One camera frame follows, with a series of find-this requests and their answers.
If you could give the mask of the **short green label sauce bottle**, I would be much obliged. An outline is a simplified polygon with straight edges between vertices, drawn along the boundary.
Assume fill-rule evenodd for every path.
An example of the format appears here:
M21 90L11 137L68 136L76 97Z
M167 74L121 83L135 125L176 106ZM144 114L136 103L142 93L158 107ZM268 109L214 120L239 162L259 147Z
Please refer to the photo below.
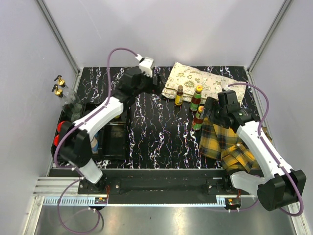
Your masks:
M198 107L198 110L192 121L191 128L193 131L199 131L201 129L203 120L204 120L203 114L204 114L204 106L201 105Z

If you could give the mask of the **tall green label sauce bottle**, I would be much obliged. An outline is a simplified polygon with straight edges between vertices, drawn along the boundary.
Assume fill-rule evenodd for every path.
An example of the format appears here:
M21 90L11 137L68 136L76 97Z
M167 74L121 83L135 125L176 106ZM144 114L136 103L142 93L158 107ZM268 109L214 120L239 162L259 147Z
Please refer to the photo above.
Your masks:
M190 110L192 112L196 112L198 109L198 106L201 102L201 93L202 93L202 86L198 85L195 89L195 92L190 102Z

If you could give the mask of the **clear pump bottle gold top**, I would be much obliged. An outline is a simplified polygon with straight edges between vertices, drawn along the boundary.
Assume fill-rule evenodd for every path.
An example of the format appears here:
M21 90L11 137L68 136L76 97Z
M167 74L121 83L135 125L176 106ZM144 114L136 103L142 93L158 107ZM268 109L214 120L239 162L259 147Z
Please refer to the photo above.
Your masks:
M62 78L61 75L58 75L54 81L56 84L54 84L52 88L52 92L55 96L59 98L62 105L76 105L79 104L79 98L76 94L76 92L67 86L65 80Z

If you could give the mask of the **sago jar silver lid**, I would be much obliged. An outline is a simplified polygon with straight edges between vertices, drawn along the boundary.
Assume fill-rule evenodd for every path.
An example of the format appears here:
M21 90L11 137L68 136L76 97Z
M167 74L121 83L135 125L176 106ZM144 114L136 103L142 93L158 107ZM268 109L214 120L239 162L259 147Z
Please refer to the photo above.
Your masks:
M95 136L90 141L91 151L94 155L98 154L98 140Z

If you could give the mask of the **red lid chili jar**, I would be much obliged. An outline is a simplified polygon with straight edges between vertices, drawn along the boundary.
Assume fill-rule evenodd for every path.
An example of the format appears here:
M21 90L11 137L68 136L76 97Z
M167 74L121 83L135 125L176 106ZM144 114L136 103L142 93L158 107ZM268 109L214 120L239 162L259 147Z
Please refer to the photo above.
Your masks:
M65 123L66 121L61 121L60 123L58 123L57 125L57 132L60 133L62 125Z
M59 144L59 134L57 134L57 135L54 137L53 144L54 144L55 146L58 146L58 144Z

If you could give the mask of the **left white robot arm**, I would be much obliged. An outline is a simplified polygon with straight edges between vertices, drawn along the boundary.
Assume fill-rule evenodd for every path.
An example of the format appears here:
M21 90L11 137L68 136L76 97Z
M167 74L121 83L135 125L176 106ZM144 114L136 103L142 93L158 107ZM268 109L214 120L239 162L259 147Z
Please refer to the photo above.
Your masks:
M91 140L116 116L122 114L141 93L161 95L165 84L160 75L149 75L139 67L125 70L106 100L89 114L75 121L64 122L60 128L55 155L68 161L89 181L89 189L96 194L105 190L102 171L92 159Z

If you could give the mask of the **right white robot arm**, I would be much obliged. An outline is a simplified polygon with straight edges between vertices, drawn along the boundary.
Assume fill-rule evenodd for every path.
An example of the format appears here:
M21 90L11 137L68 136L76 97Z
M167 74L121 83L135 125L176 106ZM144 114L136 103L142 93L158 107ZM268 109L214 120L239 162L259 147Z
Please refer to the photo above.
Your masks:
M252 152L263 173L262 177L251 175L246 170L231 173L222 181L224 192L246 191L256 196L267 211L297 202L299 211L303 211L305 173L294 170L282 158L259 128L260 122L255 114L249 108L241 107L235 91L222 91L217 98L208 97L204 116L213 124L232 129Z

